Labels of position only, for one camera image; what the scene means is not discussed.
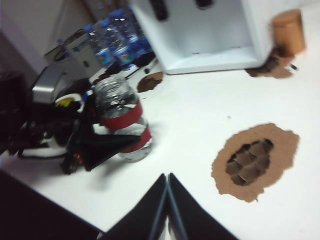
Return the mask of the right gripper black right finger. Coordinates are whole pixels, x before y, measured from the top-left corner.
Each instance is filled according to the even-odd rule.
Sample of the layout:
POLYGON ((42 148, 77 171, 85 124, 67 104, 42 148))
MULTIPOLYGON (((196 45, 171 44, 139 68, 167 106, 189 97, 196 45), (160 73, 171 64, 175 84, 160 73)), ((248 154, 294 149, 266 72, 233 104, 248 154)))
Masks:
POLYGON ((173 173, 167 178, 167 213, 175 240, 236 239, 200 206, 173 173))

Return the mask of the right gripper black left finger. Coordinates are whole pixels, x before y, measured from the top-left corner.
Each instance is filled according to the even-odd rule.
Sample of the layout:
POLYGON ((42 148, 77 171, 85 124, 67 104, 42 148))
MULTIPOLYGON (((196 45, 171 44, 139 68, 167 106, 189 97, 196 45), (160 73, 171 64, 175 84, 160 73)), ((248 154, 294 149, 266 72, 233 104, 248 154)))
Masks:
POLYGON ((167 179, 161 174, 137 205, 102 240, 158 240, 167 217, 167 179))

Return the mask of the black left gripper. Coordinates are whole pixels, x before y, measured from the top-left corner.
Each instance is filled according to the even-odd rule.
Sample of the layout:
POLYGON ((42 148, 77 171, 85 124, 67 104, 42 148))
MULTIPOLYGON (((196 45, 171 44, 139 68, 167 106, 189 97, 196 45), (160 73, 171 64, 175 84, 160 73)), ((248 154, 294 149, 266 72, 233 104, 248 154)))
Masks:
POLYGON ((87 96, 85 102, 75 100, 63 105, 58 101, 37 109, 36 113, 43 117, 42 122, 29 119, 16 132, 11 132, 7 140, 9 154, 26 158, 26 150, 44 149, 46 154, 49 150, 61 150, 52 157, 63 156, 61 169, 70 175, 78 166, 84 166, 90 172, 140 142, 138 135, 95 133, 92 125, 103 125, 95 99, 95 96, 87 96))

